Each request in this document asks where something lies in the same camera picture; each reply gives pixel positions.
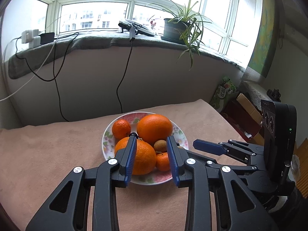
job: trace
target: plant pot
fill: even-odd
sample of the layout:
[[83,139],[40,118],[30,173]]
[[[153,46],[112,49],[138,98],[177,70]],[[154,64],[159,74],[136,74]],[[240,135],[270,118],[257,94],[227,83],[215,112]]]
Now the plant pot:
[[161,37],[162,40],[165,41],[170,41],[170,42],[175,42],[179,44],[185,44],[183,40],[180,40],[181,33],[184,33],[184,31],[187,29],[187,27],[190,26],[190,23],[188,22],[178,22],[178,23],[173,23],[169,22],[171,19],[170,18],[165,18],[165,28],[164,28],[164,36]]

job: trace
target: floral plate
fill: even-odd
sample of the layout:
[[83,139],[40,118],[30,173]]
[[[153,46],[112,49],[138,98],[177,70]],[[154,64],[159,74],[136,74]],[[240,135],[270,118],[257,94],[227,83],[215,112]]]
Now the floral plate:
[[[131,125],[131,131],[137,132],[137,123],[145,116],[152,115],[154,113],[149,112],[133,112],[133,113],[127,113],[125,115],[119,116],[117,119],[115,119],[113,122],[109,124],[109,126],[106,128],[103,139],[102,139],[102,150],[103,155],[106,160],[114,158],[114,148],[116,145],[116,139],[113,137],[112,134],[112,126],[115,123],[115,121],[119,119],[125,119],[127,120]],[[174,136],[176,142],[180,144],[183,148],[188,150],[188,141],[186,139],[186,136],[184,135],[183,131],[174,123],[172,122],[173,126],[173,132],[172,135]],[[162,184],[164,182],[167,182],[172,179],[171,171],[167,172],[161,172],[157,170],[156,168],[149,174],[142,175],[142,176],[131,176],[131,182],[140,184],[140,185],[157,185]]]

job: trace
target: plate of fruit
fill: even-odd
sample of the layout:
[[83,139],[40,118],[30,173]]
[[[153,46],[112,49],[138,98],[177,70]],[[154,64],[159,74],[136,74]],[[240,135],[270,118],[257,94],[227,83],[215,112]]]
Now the plate of fruit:
[[157,185],[172,179],[166,139],[173,135],[181,148],[188,150],[183,131],[167,117],[149,112],[133,112],[119,116],[106,128],[102,150],[106,160],[125,148],[130,135],[137,137],[137,151],[131,182]]

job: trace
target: orange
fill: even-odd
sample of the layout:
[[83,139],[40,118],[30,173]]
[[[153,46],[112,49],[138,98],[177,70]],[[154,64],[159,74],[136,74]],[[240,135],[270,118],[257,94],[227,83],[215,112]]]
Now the orange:
[[123,139],[131,133],[131,125],[127,120],[117,120],[112,126],[112,134],[117,139]]
[[160,153],[156,156],[156,167],[159,171],[170,170],[170,163],[168,159],[168,153]]
[[[129,137],[123,138],[115,146],[115,154],[119,149],[125,148]],[[137,151],[135,156],[135,163],[133,167],[133,175],[145,175],[151,172],[156,165],[156,153],[153,147],[137,139]]]
[[150,144],[166,140],[172,134],[172,130],[172,123],[163,115],[147,115],[137,124],[139,138]]

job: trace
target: kiwi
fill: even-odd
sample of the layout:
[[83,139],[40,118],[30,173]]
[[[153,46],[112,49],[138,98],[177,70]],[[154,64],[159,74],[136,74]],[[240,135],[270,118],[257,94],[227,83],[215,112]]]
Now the kiwi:
[[164,140],[158,140],[154,144],[154,150],[158,152],[167,152],[167,142]]

